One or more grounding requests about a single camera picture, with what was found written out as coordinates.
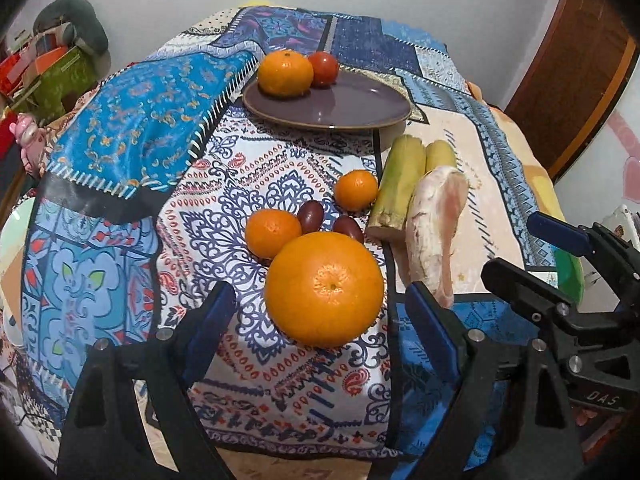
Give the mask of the pink white peeled fruit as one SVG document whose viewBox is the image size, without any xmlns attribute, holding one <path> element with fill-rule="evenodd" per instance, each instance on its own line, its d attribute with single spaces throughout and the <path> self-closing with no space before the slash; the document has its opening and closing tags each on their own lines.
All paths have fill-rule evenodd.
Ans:
<svg viewBox="0 0 640 480">
<path fill-rule="evenodd" d="M 438 166 L 413 191 L 406 220 L 409 278 L 422 282 L 444 309 L 454 303 L 451 246 L 469 192 L 461 171 Z"/>
</svg>

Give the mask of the yellow sugarcane piece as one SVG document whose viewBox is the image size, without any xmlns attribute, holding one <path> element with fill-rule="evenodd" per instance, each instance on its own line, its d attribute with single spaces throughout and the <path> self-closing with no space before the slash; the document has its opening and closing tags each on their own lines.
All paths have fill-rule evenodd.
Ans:
<svg viewBox="0 0 640 480">
<path fill-rule="evenodd" d="M 445 140 L 436 140 L 428 144 L 426 149 L 425 173 L 429 174 L 434 169 L 445 167 L 457 167 L 457 156 L 451 144 Z"/>
</svg>

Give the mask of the green sugarcane piece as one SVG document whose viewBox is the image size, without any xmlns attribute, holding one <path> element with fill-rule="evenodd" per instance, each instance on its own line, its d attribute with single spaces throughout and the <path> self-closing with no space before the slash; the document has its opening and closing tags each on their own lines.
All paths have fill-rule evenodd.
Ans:
<svg viewBox="0 0 640 480">
<path fill-rule="evenodd" d="M 386 158 L 378 197 L 366 233 L 378 240 L 402 240 L 409 203 L 416 184 L 425 174 L 426 151 L 415 136 L 398 136 Z"/>
</svg>

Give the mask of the large orange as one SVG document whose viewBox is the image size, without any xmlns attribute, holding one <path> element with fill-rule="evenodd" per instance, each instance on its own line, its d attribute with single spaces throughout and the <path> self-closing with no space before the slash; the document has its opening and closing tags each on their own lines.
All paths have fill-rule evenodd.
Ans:
<svg viewBox="0 0 640 480">
<path fill-rule="evenodd" d="M 363 244 L 334 232 L 289 242 L 270 263 L 264 299 L 271 321 L 299 344 L 335 348 L 374 324 L 385 288 Z"/>
</svg>

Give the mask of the dark red grape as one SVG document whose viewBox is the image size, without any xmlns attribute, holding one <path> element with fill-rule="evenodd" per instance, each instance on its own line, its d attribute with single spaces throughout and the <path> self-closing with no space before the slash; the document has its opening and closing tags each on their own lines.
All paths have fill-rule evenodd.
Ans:
<svg viewBox="0 0 640 480">
<path fill-rule="evenodd" d="M 322 203 L 308 200 L 299 208 L 297 219 L 303 234 L 319 231 L 324 220 Z"/>
<path fill-rule="evenodd" d="M 358 223 L 349 216 L 339 216 L 332 224 L 332 231 L 344 234 L 359 243 L 363 243 L 364 237 L 362 229 Z"/>
</svg>

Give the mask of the small mandarin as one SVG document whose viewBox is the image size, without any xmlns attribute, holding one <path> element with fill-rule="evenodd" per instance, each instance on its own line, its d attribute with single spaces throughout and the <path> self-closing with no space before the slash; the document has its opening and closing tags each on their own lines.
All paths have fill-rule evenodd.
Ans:
<svg viewBox="0 0 640 480">
<path fill-rule="evenodd" d="M 255 257 L 272 260 L 286 244 L 302 235 L 302 227 L 290 212 L 261 209 L 248 218 L 244 234 L 247 248 Z"/>
<path fill-rule="evenodd" d="M 369 208 L 378 196 L 378 180 L 367 170 L 343 174 L 334 186 L 334 200 L 342 209 L 357 212 Z"/>
</svg>

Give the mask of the brown wooden wardrobe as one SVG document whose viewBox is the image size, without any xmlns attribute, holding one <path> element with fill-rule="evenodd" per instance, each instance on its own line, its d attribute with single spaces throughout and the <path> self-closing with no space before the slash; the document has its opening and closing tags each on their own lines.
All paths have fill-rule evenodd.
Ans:
<svg viewBox="0 0 640 480">
<path fill-rule="evenodd" d="M 506 106 L 541 166 L 558 180 L 622 96 L 639 47 L 612 3 L 559 0 Z"/>
</svg>

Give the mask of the purple ceramic plate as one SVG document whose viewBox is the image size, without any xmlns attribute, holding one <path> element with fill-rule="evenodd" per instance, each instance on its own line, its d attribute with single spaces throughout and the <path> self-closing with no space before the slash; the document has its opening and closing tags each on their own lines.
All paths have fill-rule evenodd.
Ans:
<svg viewBox="0 0 640 480">
<path fill-rule="evenodd" d="M 255 116 L 275 124 L 308 130 L 370 130 L 403 122 L 411 104 L 394 88 L 345 70 L 330 88 L 311 88 L 306 96 L 279 100 L 256 81 L 243 91 L 243 104 Z"/>
</svg>

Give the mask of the patchwork patterned bedspread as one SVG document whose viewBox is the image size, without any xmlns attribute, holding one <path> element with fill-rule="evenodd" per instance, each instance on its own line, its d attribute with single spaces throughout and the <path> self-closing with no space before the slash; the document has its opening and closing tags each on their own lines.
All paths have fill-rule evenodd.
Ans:
<svg viewBox="0 0 640 480">
<path fill-rule="evenodd" d="M 241 93 L 268 53 L 325 50 L 345 75 L 392 88 L 410 115 L 363 132 L 278 127 Z M 371 238 L 383 307 L 346 346 L 301 347 L 268 316 L 267 269 L 248 250 L 247 220 L 262 209 L 296 214 L 315 200 L 329 229 L 333 190 L 352 170 L 383 172 L 396 136 L 448 142 L 470 181 L 454 240 L 454 310 L 491 337 L 524 342 L 532 323 L 492 298 L 480 269 L 508 259 L 580 298 L 582 267 L 525 229 L 535 211 L 559 214 L 553 185 L 520 128 L 469 87 L 446 47 L 393 21 L 280 6 L 218 12 L 82 100 L 52 150 L 18 233 L 19 344 L 1 347 L 2 398 L 47 472 L 86 349 L 135 344 L 176 328 L 214 286 L 236 309 L 194 410 L 241 478 L 367 479 L 375 460 L 405 460 L 427 445 L 450 394 L 408 323 L 399 250 Z"/>
</svg>

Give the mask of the pink toy figure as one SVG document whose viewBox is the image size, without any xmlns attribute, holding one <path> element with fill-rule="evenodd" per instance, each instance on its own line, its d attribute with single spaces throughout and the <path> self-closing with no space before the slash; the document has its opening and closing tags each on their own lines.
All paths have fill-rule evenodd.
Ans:
<svg viewBox="0 0 640 480">
<path fill-rule="evenodd" d="M 34 178 L 40 178 L 46 164 L 48 132 L 41 128 L 32 114 L 20 113 L 10 125 L 16 144 L 20 147 L 21 161 L 25 171 Z"/>
</svg>

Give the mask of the red tomato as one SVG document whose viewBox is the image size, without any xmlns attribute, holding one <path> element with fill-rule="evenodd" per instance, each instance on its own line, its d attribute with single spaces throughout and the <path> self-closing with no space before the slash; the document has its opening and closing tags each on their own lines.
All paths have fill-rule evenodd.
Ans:
<svg viewBox="0 0 640 480">
<path fill-rule="evenodd" d="M 340 64 L 338 64 L 337 59 L 332 54 L 324 51 L 311 53 L 307 58 L 314 69 L 312 85 L 316 88 L 332 86 L 340 72 Z"/>
</svg>

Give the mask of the mandarin on plate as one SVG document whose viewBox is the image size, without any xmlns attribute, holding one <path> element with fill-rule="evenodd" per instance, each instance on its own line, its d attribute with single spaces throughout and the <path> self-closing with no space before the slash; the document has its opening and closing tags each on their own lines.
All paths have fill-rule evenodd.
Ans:
<svg viewBox="0 0 640 480">
<path fill-rule="evenodd" d="M 311 62 L 292 50 L 267 54 L 257 72 L 258 87 L 262 92 L 278 99 L 294 99 L 303 96 L 314 80 Z"/>
</svg>

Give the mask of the grey plush toy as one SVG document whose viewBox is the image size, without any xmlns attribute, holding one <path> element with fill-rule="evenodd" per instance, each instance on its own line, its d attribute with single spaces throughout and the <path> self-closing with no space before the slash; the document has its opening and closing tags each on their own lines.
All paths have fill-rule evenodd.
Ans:
<svg viewBox="0 0 640 480">
<path fill-rule="evenodd" d="M 106 32 L 88 0 L 54 0 L 37 15 L 32 32 L 54 32 L 66 46 L 80 47 L 96 58 L 108 49 Z"/>
</svg>

